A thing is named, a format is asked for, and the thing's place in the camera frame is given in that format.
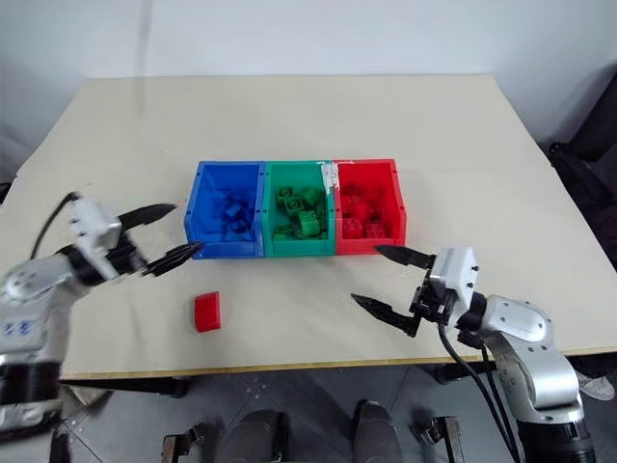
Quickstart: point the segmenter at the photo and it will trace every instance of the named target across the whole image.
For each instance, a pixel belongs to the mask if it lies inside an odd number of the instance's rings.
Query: blue bin
[[[200,162],[184,216],[194,259],[262,258],[265,162]]]

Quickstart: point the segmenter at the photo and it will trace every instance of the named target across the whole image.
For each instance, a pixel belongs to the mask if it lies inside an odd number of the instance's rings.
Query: plastic storage bin
[[[330,161],[266,163],[263,243],[267,258],[335,253],[335,200],[322,167]]]
[[[263,257],[261,202],[265,162],[200,162],[184,216],[194,259]]]
[[[394,160],[334,162],[336,253],[376,254],[378,244],[404,246],[407,213]]]

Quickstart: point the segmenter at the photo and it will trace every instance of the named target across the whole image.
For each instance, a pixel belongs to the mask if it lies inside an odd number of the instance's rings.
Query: black cable
[[[486,369],[486,377],[489,380],[489,386],[491,386],[491,391],[493,392],[493,398],[497,404],[497,408],[499,409],[499,413],[501,415],[501,421],[505,426],[505,432],[508,435],[508,439],[510,440],[510,447],[516,454],[514,461],[516,463],[521,462],[521,458],[519,457],[519,447],[517,445],[517,441],[514,438],[514,432],[512,432],[512,425],[510,424],[510,419],[508,418],[508,414],[505,411],[505,407],[503,406],[503,401],[501,400],[501,395],[497,390],[497,385],[495,384],[495,379],[493,377],[493,372],[491,371],[491,362],[489,361],[489,353],[486,350],[486,346],[482,344],[482,360],[484,361],[484,368]]]
[[[34,259],[37,256],[37,252],[39,251],[40,243],[42,242],[43,237],[47,233],[47,229],[49,229],[49,226],[54,221],[54,219],[58,216],[58,214],[60,213],[62,208],[65,205],[67,205],[69,202],[77,201],[78,199],[79,199],[79,194],[77,194],[74,191],[72,191],[72,192],[68,193],[60,201],[60,203],[56,206],[56,208],[53,210],[51,215],[47,218],[47,220],[43,224],[42,229],[40,229],[39,236],[37,236],[37,241],[35,241],[35,245],[32,248],[32,253],[30,253],[30,260]]]
[[[454,361],[457,364],[459,364],[469,374],[469,376],[471,376],[471,378],[473,378],[473,381],[475,381],[475,384],[480,390],[480,393],[482,393],[482,396],[484,397],[486,404],[489,406],[489,410],[491,410],[491,415],[493,415],[493,420],[495,421],[495,425],[497,426],[497,429],[499,430],[499,434],[501,434],[501,438],[503,439],[503,443],[505,444],[505,447],[508,448],[508,451],[512,455],[512,458],[514,458],[515,461],[518,461],[517,460],[518,453],[515,452],[515,450],[510,447],[508,436],[506,435],[505,429],[503,428],[503,424],[501,423],[501,420],[499,419],[499,415],[497,414],[495,404],[491,400],[491,395],[489,394],[489,391],[486,389],[486,386],[480,379],[480,376],[478,375],[478,373],[475,372],[475,370],[472,367],[469,366],[467,362],[465,362],[459,356],[459,354],[456,353],[456,351],[450,344],[450,341],[448,340],[447,336],[445,335],[445,327],[441,324],[438,325],[438,331],[440,334],[440,340],[442,340],[443,347],[445,348],[445,350],[447,350],[447,353],[450,354],[450,356],[454,359]]]

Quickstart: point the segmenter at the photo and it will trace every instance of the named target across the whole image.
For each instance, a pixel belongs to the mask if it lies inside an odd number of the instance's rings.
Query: beige tabletop
[[[487,75],[88,81],[0,208],[0,272],[27,258],[70,190],[117,213],[178,203],[132,232],[156,259],[185,242],[200,160],[376,157],[396,159],[409,245],[473,246],[479,291],[543,308],[565,352],[617,350],[615,272]],[[42,255],[71,241],[66,218]],[[349,297],[405,312],[422,274],[371,256],[191,260],[157,279],[130,276],[75,304],[64,377],[441,361],[435,326],[407,338]],[[223,329],[198,334],[193,298],[215,290]]]

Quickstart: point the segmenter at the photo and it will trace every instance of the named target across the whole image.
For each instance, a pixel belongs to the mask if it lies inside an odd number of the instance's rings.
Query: white wall
[[[547,141],[569,137],[617,58],[614,0],[153,0],[143,67],[149,2],[0,0],[0,170],[86,77],[492,72]]]

